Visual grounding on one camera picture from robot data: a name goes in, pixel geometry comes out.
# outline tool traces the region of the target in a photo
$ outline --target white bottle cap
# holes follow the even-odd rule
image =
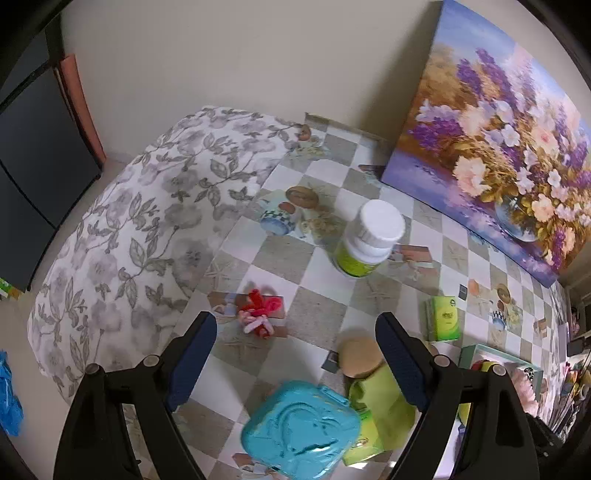
[[[383,200],[370,200],[359,210],[357,236],[376,248],[391,248],[404,235],[402,214]]]

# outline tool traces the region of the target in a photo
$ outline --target white wall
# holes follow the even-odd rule
[[[517,0],[463,0],[524,46],[591,123],[591,93]],[[428,55],[428,0],[73,0],[66,50],[105,150],[135,155],[202,105],[317,113],[396,139]]]

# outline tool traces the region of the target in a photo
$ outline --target white bottle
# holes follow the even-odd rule
[[[383,200],[370,200],[345,228],[335,251],[335,264],[351,277],[364,277],[386,260],[404,235],[404,218]]]

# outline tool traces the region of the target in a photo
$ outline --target floral bedspread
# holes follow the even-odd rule
[[[51,266],[28,319],[41,372],[71,401],[92,362],[160,353],[193,290],[301,125],[205,107],[100,194]]]

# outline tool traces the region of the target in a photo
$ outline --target blue plastic bag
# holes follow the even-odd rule
[[[12,392],[12,372],[7,357],[7,353],[0,350],[0,425],[6,433],[18,437],[22,406]]]

